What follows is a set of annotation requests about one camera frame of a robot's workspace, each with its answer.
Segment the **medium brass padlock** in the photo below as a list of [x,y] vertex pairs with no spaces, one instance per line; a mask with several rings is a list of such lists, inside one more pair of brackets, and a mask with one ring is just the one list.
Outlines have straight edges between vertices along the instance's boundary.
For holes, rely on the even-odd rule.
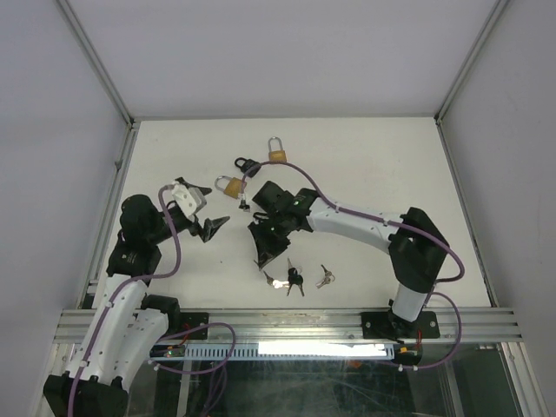
[[246,182],[241,178],[219,175],[215,179],[214,186],[218,191],[230,198],[242,200],[245,197]]

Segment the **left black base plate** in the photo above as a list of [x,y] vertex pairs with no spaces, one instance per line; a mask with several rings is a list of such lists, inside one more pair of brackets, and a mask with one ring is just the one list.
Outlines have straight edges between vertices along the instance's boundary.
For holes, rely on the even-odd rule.
[[[170,321],[169,329],[163,336],[172,336],[179,341],[183,338],[185,338],[186,341],[205,341],[208,339],[208,330],[206,328],[200,329],[200,327],[208,323],[208,312],[182,311],[175,319]],[[190,334],[181,335],[179,337],[176,336],[176,334],[181,334],[193,329],[195,329],[195,331]]]

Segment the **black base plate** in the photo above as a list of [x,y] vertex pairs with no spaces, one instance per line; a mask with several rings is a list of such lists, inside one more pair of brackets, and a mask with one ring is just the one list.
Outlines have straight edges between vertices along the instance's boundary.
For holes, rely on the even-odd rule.
[[[208,330],[206,328],[200,329],[200,327],[208,323],[208,312],[182,311],[175,319],[170,321],[169,329],[163,336],[172,336],[179,341],[183,338],[185,338],[186,341],[205,341],[208,339]],[[176,336],[176,334],[181,334],[193,329],[195,329],[195,331],[190,334],[181,335],[179,337]]]
[[415,321],[405,321],[388,311],[361,313],[361,329],[364,339],[386,339],[402,342],[415,339],[439,339],[437,316],[432,311],[421,311]]

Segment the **tall brass padlock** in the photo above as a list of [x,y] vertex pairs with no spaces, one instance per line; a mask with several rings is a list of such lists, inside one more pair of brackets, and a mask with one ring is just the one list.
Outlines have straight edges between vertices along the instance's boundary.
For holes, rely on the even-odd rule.
[[286,162],[288,160],[280,137],[273,136],[268,139],[268,160],[270,162]]

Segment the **right silver key set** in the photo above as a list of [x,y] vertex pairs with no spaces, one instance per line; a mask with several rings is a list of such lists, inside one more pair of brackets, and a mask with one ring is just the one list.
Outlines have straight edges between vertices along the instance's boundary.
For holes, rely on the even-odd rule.
[[318,289],[321,289],[335,281],[335,276],[329,269],[327,269],[324,265],[321,265],[321,268],[323,270],[323,276],[321,280],[315,284]]

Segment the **black headed key set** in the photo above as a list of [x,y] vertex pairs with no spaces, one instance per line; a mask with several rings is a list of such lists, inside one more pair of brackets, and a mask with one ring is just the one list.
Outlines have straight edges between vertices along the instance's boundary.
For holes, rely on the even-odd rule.
[[290,259],[288,259],[288,291],[287,295],[290,295],[291,290],[294,287],[297,287],[302,296],[305,296],[304,289],[303,289],[303,282],[304,279],[301,275],[301,272],[298,268],[296,268]]

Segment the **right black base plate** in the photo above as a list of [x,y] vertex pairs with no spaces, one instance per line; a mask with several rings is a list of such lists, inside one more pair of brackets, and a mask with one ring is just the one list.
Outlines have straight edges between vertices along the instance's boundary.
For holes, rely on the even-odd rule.
[[402,342],[415,339],[439,339],[437,316],[432,311],[421,311],[415,321],[405,321],[388,311],[361,313],[361,329],[364,339],[386,339]]

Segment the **black padlock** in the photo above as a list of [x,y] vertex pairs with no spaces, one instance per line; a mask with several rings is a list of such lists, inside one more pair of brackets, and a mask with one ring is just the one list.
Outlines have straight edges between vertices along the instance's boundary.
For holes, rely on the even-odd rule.
[[234,165],[247,177],[253,178],[261,169],[261,164],[253,159],[238,157]]

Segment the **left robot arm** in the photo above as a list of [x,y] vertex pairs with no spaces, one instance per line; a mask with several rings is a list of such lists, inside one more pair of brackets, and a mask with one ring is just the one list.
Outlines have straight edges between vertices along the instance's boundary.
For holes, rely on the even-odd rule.
[[163,338],[184,342],[204,332],[207,316],[186,319],[174,297],[151,295],[159,246],[176,241],[182,231],[208,242],[227,217],[199,221],[211,189],[175,179],[160,189],[168,202],[153,203],[147,195],[127,197],[121,206],[120,230],[109,256],[107,279],[81,345],[61,374],[51,374],[43,395],[55,416],[123,416],[136,373]]

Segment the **silver key set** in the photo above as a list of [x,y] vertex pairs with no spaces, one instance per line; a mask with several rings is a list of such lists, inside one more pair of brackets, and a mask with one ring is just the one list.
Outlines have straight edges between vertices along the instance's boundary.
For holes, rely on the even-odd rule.
[[329,269],[327,269],[324,265],[321,265],[321,268],[323,270],[323,276],[321,280],[315,284],[318,289],[321,289],[335,281],[335,276]]
[[263,272],[265,279],[266,279],[266,283],[274,288],[274,289],[284,289],[284,288],[289,288],[289,282],[288,281],[280,281],[275,279],[274,277],[270,276],[269,274],[267,274],[266,272]]

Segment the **aluminium mounting rail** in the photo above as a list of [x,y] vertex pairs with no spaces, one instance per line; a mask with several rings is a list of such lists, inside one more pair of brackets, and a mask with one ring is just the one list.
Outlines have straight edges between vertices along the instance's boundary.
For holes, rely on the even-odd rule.
[[[235,330],[240,343],[257,341],[381,342],[364,339],[361,313],[371,309],[183,309],[208,312],[209,323],[225,322]],[[522,332],[510,308],[427,308],[437,316],[439,339],[426,344],[449,344],[457,336],[467,344],[522,342]]]

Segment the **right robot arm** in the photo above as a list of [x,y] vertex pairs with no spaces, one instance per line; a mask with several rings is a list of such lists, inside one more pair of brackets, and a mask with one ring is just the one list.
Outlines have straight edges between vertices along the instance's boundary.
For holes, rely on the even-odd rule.
[[258,268],[286,251],[293,232],[328,233],[365,243],[387,254],[398,289],[389,309],[388,325],[408,336],[420,325],[420,313],[432,293],[449,244],[420,208],[386,218],[381,213],[330,201],[314,189],[292,194],[268,181],[255,194],[260,212],[248,230],[254,240]]

